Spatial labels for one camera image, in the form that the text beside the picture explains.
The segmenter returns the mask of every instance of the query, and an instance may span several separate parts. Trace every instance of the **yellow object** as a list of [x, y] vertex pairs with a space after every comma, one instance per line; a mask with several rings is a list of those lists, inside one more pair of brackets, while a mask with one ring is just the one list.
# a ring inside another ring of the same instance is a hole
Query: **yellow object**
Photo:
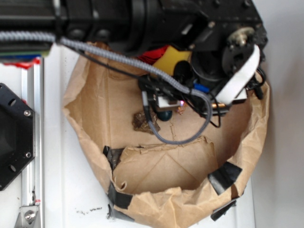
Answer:
[[183, 60], [188, 61], [190, 54], [190, 51], [178, 51], [174, 47], [169, 46], [165, 54], [153, 66], [172, 76], [175, 65]]

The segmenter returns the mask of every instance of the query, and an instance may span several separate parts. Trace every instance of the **white strap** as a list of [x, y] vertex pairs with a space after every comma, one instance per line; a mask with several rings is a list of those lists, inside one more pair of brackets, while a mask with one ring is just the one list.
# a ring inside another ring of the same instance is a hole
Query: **white strap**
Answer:
[[237, 71], [219, 92], [216, 99], [219, 103], [229, 105], [240, 91], [247, 85], [260, 63], [260, 48], [254, 46], [254, 51], [248, 61]]

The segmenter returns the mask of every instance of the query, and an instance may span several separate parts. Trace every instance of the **brown rock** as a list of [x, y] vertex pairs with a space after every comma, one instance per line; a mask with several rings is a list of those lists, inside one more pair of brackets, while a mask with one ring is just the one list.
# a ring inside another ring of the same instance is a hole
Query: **brown rock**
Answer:
[[[155, 126], [155, 129], [159, 132], [161, 128], [159, 127], [159, 125], [156, 122], [157, 115], [152, 110], [150, 111], [150, 115], [151, 115], [152, 122]], [[135, 131], [147, 132], [147, 133], [153, 134], [150, 126], [148, 125], [146, 116], [143, 111], [134, 114], [132, 124], [133, 124], [133, 128]]]

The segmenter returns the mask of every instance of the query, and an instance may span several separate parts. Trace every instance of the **green ball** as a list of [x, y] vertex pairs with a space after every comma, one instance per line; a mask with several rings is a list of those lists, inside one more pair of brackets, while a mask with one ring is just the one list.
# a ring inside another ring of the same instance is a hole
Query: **green ball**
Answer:
[[172, 111], [165, 111], [165, 112], [159, 112], [157, 113], [157, 117], [161, 120], [161, 121], [168, 121], [171, 119], [173, 112]]

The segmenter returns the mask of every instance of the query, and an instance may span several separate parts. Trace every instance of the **brown paper bag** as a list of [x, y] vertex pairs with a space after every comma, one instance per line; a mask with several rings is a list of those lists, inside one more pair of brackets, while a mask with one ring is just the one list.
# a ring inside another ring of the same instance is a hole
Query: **brown paper bag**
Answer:
[[[99, 60], [138, 75], [145, 73]], [[63, 112], [105, 192], [112, 184], [117, 192], [133, 195], [128, 207], [115, 205], [117, 211], [155, 228], [186, 228], [243, 194], [266, 137], [269, 86], [263, 86], [263, 91], [262, 101], [250, 95], [244, 104], [234, 105], [222, 118], [221, 128], [210, 125], [187, 145], [164, 145], [154, 135], [133, 130], [133, 115], [143, 109], [137, 81], [81, 57], [64, 96]], [[174, 114], [169, 122], [158, 124], [164, 138], [182, 140], [203, 121], [188, 107], [183, 115]], [[105, 146], [125, 148], [113, 172], [103, 154]], [[218, 195], [208, 174], [226, 161], [242, 172]]]

